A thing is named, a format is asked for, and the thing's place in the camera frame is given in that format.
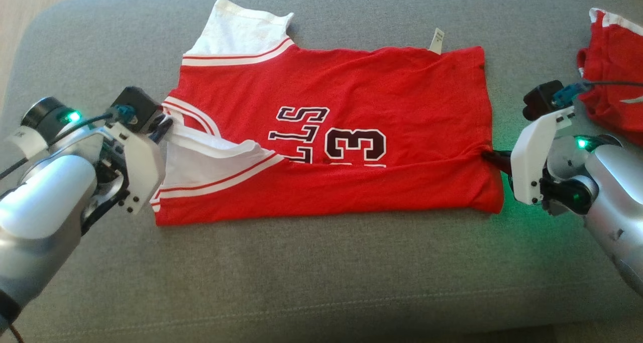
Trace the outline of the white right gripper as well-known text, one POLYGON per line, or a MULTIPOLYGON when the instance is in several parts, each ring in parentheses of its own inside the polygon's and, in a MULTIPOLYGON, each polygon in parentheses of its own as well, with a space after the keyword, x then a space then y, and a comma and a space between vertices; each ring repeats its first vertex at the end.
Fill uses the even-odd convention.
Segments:
POLYGON ((513 194, 517 201, 535 205, 544 197, 540 190, 545 162, 556 133, 572 125, 569 115, 575 107, 550 112, 526 126, 511 150, 484 151, 482 157, 497 164, 507 176, 512 176, 513 194))

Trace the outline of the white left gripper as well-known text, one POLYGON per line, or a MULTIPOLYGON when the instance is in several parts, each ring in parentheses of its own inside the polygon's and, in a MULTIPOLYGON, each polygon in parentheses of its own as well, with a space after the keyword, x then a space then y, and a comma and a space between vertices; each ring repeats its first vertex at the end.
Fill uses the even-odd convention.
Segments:
POLYGON ((127 177, 129 194, 124 199, 124 208, 130 213, 138 213, 165 178, 165 162, 158 144, 173 124, 172 117, 158 116, 151 125, 150 137, 131 132, 120 123, 105 128, 106 135, 114 142, 115 161, 127 177))

